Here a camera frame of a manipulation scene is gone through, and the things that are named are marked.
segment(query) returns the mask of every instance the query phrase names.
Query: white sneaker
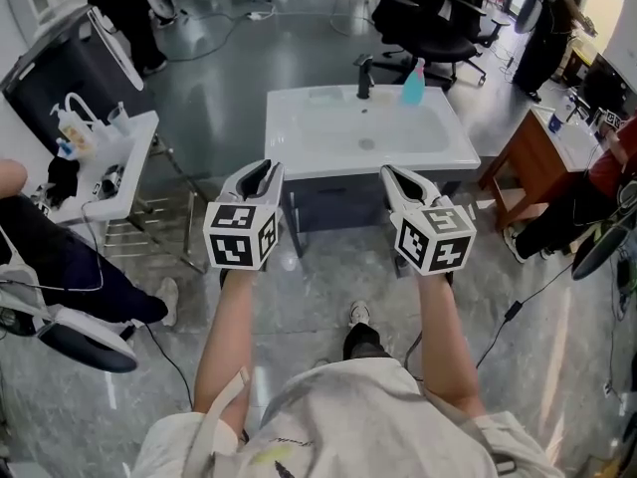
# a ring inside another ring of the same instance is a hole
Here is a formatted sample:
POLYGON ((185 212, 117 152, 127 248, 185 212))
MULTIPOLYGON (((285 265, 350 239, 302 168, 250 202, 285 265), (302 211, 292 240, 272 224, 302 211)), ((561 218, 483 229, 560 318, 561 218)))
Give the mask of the white sneaker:
POLYGON ((502 231, 502 235, 505 238, 505 244, 507 248, 514 254, 516 260, 523 264, 527 261, 527 259, 523 259, 518 253, 518 248, 516 248, 516 239, 518 238, 518 233, 513 229, 513 227, 507 227, 502 231))
POLYGON ((369 309, 367 304, 361 300, 354 301, 349 309, 349 326, 353 328, 357 324, 369 326, 369 309))
POLYGON ((539 256, 542 259, 544 259, 544 260, 548 260, 552 256, 553 253, 554 252, 552 252, 552 251, 550 251, 550 250, 548 250, 546 248, 543 248, 542 250, 539 250, 539 256))
POLYGON ((164 278, 161 281, 155 297, 164 302, 168 314, 161 320, 165 326, 172 327, 177 324, 177 301, 179 301, 179 288, 172 278, 164 278))

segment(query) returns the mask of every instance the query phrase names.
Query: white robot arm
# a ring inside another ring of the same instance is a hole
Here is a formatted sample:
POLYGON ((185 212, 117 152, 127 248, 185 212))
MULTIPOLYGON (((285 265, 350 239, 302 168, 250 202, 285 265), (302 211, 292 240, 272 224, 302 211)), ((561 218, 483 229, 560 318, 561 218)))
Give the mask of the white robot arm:
POLYGON ((465 267, 476 237, 465 209, 406 168, 385 165, 380 178, 396 227, 395 250, 423 276, 465 267))
POLYGON ((268 159, 232 174, 208 204, 203 232, 210 263, 259 270, 279 242, 284 169, 268 159))

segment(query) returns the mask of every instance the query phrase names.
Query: bottle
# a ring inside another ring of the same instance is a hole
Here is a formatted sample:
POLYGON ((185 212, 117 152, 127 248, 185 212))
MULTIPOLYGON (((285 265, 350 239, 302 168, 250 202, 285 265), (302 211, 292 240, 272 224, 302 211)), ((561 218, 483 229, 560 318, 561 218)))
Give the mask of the bottle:
POLYGON ((96 140, 85 122, 76 112, 62 110, 60 105, 51 109, 50 115, 58 114, 58 129, 73 144, 78 156, 92 153, 96 149, 96 140))
POLYGON ((575 111, 577 104, 577 96, 573 89, 569 89, 568 92, 557 105, 555 112, 548 121, 548 129, 551 132, 558 132, 562 125, 568 120, 570 115, 575 111))
POLYGON ((402 96, 400 98, 400 102, 403 105, 420 105, 422 97, 425 94, 425 75, 423 73, 424 67, 424 59, 418 59, 416 67, 407 77, 405 85, 402 86, 402 96))

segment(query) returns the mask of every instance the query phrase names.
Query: office chair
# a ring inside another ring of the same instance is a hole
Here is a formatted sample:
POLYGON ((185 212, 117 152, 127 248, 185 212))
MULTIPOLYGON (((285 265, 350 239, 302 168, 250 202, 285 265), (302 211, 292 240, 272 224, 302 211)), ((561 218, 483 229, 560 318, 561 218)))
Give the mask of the office chair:
MULTIPOLYGON (((444 76, 425 69, 426 78, 444 82, 443 90, 449 90, 456 82, 456 64, 467 62, 476 56, 476 47, 452 23, 438 16, 446 0, 380 0, 372 14, 376 30, 382 34, 384 44, 396 45, 407 52, 411 58, 406 64, 375 62, 381 69, 395 71, 400 76, 395 84, 405 82, 416 66, 417 60, 425 60, 425 66, 432 63, 452 65, 452 76, 444 76)), ((467 2, 452 0, 453 5, 474 6, 467 2)), ((484 71, 480 78, 481 86, 486 80, 484 71)))
MULTIPOLYGON (((482 10, 484 0, 462 0, 482 10)), ((466 6, 456 6, 452 9, 450 21, 454 27, 463 32, 465 37, 474 44, 490 48, 500 38, 503 27, 509 27, 511 22, 505 16, 499 18, 487 16, 483 11, 481 15, 468 11, 466 6)))

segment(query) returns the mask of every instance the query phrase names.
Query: tiled floor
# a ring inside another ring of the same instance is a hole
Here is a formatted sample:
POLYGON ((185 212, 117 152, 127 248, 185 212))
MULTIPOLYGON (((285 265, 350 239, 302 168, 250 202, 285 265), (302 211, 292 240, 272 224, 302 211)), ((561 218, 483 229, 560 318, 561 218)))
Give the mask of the tiled floor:
MULTIPOLYGON (((212 8, 215 3, 183 2, 189 8, 212 8)), ((298 12, 329 12, 333 0, 280 2, 298 12)), ((242 0, 219 0, 218 5, 233 15, 255 7, 242 0)), ((179 50, 196 44, 191 50, 203 51, 207 42, 218 41, 227 30, 219 25, 220 18, 214 20, 214 24, 186 25, 191 27, 188 34, 180 28, 167 29, 163 40, 175 48, 182 41, 179 50), (200 44, 192 35, 197 27, 201 27, 200 44), (204 39, 209 31, 214 37, 204 39)), ((515 42, 511 35, 502 44, 512 49, 515 42)), ((279 16, 242 24, 218 53, 171 65, 150 84, 164 133, 189 172, 223 177, 262 156, 268 90, 355 83, 353 59, 361 52, 384 49, 371 29, 346 38, 329 27, 327 17, 279 16)), ((476 88, 477 74, 463 67, 449 100, 475 148, 485 156, 500 151, 529 103, 506 82, 499 69, 503 64, 491 52, 479 63, 489 70, 485 86, 476 88)), ((376 77, 378 83, 390 79, 383 73, 376 77)), ((542 93, 548 101, 558 94, 549 88, 542 93)), ((150 175, 146 180, 156 179, 150 175)), ((476 196, 464 192, 456 201, 474 203, 476 196)), ((534 257, 518 264, 494 231, 493 209, 479 210, 475 203, 474 209, 478 238, 467 267, 456 275, 454 291, 477 359, 511 303, 542 287, 568 261, 534 257)), ((203 261, 198 231, 202 211, 199 207, 192 249, 194 257, 203 261)), ((153 330, 192 384, 219 296, 217 273, 199 276, 165 257, 131 259, 120 265, 150 293, 162 277, 176 278, 179 323, 174 330, 161 326, 153 330)), ((609 377, 610 283, 607 266, 578 283, 562 275, 505 327, 480 368, 488 409, 513 412, 569 475, 589 453, 607 455, 625 422, 618 415, 618 401, 605 398, 602 391, 609 377)), ((286 379, 319 361, 340 359, 347 309, 355 299, 367 300, 372 324, 387 349, 402 361, 419 332, 416 288, 409 278, 395 278, 385 233, 379 228, 314 233, 302 262, 284 235, 268 272, 259 276, 255 287, 255 382, 249 432, 257 429, 265 406, 286 379)), ((634 328, 631 307, 615 331, 613 364, 619 391, 629 377, 634 328)), ((188 408, 181 379, 145 330, 133 337, 133 345, 139 369, 110 375, 69 361, 37 341, 9 336, 0 342, 14 458, 38 461, 54 478, 127 476, 148 427, 162 416, 188 408)), ((415 373, 420 373, 419 362, 416 352, 410 364, 415 373)))

